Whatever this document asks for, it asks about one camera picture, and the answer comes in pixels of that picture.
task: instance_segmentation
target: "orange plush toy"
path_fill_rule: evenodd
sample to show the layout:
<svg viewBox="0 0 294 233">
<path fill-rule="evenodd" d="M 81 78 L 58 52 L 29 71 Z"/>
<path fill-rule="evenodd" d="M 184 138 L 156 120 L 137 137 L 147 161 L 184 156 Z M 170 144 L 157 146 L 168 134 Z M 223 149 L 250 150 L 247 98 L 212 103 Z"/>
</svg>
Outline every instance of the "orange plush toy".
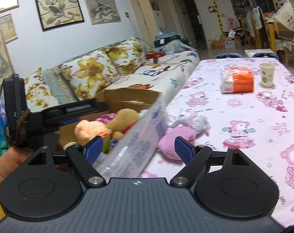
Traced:
<svg viewBox="0 0 294 233">
<path fill-rule="evenodd" d="M 103 140 L 106 140 L 110 137 L 111 133 L 112 131 L 105 124 L 98 121 L 89 122 L 82 120 L 74 129 L 74 134 L 78 139 L 78 143 L 81 145 L 85 145 L 95 136 L 101 136 Z"/>
</svg>

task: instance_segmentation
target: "cardboard box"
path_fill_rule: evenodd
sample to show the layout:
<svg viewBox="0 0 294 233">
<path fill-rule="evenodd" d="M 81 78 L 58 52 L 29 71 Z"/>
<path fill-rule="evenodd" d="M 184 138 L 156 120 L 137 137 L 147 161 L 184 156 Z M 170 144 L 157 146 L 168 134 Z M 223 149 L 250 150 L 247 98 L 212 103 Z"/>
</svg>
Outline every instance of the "cardboard box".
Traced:
<svg viewBox="0 0 294 233">
<path fill-rule="evenodd" d="M 137 112 L 148 109 L 145 116 L 124 135 L 112 152 L 99 164 L 95 162 L 93 165 L 107 181 L 111 177 L 139 177 L 154 155 L 158 141 L 168 128 L 161 93 L 146 89 L 121 88 L 102 90 L 95 98 L 99 102 L 106 102 L 109 110 L 83 116 L 80 120 L 94 121 L 103 114 L 116 113 L 125 108 Z M 65 125 L 57 132 L 62 146 L 77 141 L 74 135 L 76 124 Z"/>
<path fill-rule="evenodd" d="M 234 40 L 224 41 L 225 48 L 236 48 L 236 43 Z"/>
</svg>

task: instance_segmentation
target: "stuffed animal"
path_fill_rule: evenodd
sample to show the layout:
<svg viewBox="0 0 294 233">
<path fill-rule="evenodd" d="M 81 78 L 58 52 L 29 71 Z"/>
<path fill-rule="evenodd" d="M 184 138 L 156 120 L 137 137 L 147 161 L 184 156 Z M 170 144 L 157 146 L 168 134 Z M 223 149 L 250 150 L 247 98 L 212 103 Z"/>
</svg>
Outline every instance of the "stuffed animal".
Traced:
<svg viewBox="0 0 294 233">
<path fill-rule="evenodd" d="M 196 139 L 196 132 L 194 129 L 186 126 L 180 126 L 173 129 L 168 129 L 166 134 L 158 142 L 159 150 L 169 159 L 181 160 L 181 158 L 175 152 L 175 139 L 181 136 L 188 142 Z"/>
<path fill-rule="evenodd" d="M 105 124 L 98 121 L 89 122 L 82 120 L 74 129 L 74 134 L 80 145 L 85 145 L 97 135 L 101 136 L 103 140 L 106 140 L 110 137 L 111 133 L 112 131 Z"/>
<path fill-rule="evenodd" d="M 133 109 L 119 110 L 115 118 L 106 124 L 106 127 L 112 131 L 112 140 L 119 141 L 125 130 L 139 119 L 140 115 Z"/>
<path fill-rule="evenodd" d="M 175 120 L 170 127 L 175 128 L 179 124 L 194 129 L 196 135 L 201 135 L 204 132 L 209 134 L 210 124 L 205 116 L 198 116 L 192 112 L 181 113 L 179 118 Z"/>
</svg>

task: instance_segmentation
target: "doorway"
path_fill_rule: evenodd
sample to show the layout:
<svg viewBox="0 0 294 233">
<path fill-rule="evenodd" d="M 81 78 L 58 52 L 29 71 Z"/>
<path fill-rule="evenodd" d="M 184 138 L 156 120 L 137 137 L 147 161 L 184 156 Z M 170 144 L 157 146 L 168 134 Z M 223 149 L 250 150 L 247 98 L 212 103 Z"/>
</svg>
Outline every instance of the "doorway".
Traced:
<svg viewBox="0 0 294 233">
<path fill-rule="evenodd" d="M 191 42 L 191 47 L 198 50 L 207 49 L 207 43 L 194 0 L 174 0 L 176 11 L 184 36 Z"/>
</svg>

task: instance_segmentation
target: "pink tablecloth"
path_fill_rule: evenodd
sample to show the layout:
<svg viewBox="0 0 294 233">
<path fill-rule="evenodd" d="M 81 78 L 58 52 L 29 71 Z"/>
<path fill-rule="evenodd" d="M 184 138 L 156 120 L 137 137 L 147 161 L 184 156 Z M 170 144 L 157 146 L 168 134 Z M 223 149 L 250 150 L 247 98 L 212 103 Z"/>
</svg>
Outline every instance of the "pink tablecloth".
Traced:
<svg viewBox="0 0 294 233">
<path fill-rule="evenodd" d="M 260 84 L 260 63 L 276 65 L 275 86 Z M 252 70 L 252 93 L 222 94 L 221 70 L 244 66 Z M 280 199 L 273 217 L 282 225 L 294 224 L 294 76 L 273 58 L 203 60 L 186 85 L 168 105 L 174 120 L 181 111 L 194 111 L 208 118 L 209 137 L 196 144 L 226 151 L 232 143 L 253 160 L 278 185 Z M 168 181 L 183 163 L 168 161 L 155 154 L 143 177 L 166 177 Z"/>
</svg>

